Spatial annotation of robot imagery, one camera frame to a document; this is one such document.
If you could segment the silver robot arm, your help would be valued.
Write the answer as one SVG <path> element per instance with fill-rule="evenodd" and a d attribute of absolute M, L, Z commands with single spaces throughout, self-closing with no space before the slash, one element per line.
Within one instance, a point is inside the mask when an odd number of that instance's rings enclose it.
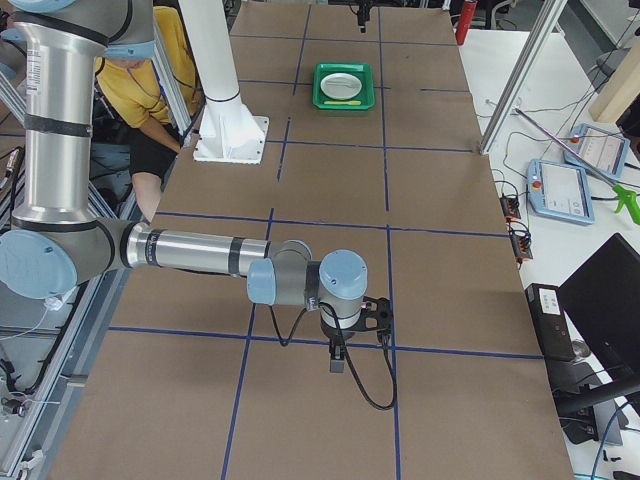
<path fill-rule="evenodd" d="M 93 186 L 96 61 L 149 59 L 161 47 L 148 1 L 18 1 L 26 42 L 24 198 L 1 238 L 1 279 L 33 299 L 116 269 L 150 265 L 239 277 L 249 299 L 317 312 L 330 368 L 352 367 L 348 340 L 367 328 L 367 267 L 350 250 L 314 260 L 302 241 L 162 230 L 122 219 Z"/>

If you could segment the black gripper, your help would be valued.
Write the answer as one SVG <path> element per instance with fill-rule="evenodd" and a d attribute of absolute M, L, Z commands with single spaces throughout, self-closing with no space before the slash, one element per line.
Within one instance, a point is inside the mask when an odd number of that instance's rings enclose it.
<path fill-rule="evenodd" d="M 358 332 L 366 330 L 366 322 L 357 320 L 348 327 L 342 327 L 338 330 L 334 326 L 334 321 L 327 322 L 324 317 L 320 321 L 321 330 L 329 340 L 329 372 L 333 374 L 343 373 L 345 369 L 346 354 L 344 344 Z"/>

